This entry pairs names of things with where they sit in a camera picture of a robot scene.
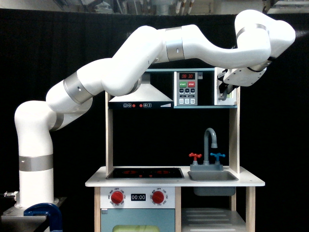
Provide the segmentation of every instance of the range hood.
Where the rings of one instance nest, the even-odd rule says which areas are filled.
[[[144,73],[140,87],[133,93],[114,97],[109,101],[109,108],[171,108],[173,100],[150,84],[150,74]]]

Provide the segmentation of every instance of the sink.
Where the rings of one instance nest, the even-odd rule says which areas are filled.
[[[193,181],[237,181],[228,171],[189,171],[189,177]]]
[[[238,181],[238,178],[228,171],[189,171],[188,174],[193,181]],[[197,196],[233,196],[236,187],[193,187],[193,192]]]

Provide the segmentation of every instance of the stovetop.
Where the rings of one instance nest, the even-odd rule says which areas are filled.
[[[107,179],[182,179],[180,168],[114,168]]]

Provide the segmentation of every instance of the red faucet handle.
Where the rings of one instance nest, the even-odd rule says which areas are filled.
[[[194,161],[197,161],[197,158],[201,158],[202,157],[202,154],[194,154],[193,152],[191,152],[189,154],[189,157],[194,157]]]

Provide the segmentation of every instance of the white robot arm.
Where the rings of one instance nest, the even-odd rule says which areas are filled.
[[[46,102],[20,105],[15,113],[20,205],[54,200],[49,130],[58,130],[84,114],[93,96],[104,90],[113,96],[126,95],[138,88],[139,78],[152,63],[190,58],[226,69],[221,75],[226,89],[231,89],[229,85],[249,86],[295,40],[289,24],[253,10],[236,17],[235,32],[238,47],[222,49],[209,42],[195,25],[160,30],[140,27],[112,58],[93,61],[52,87]],[[39,167],[38,163],[49,165]]]

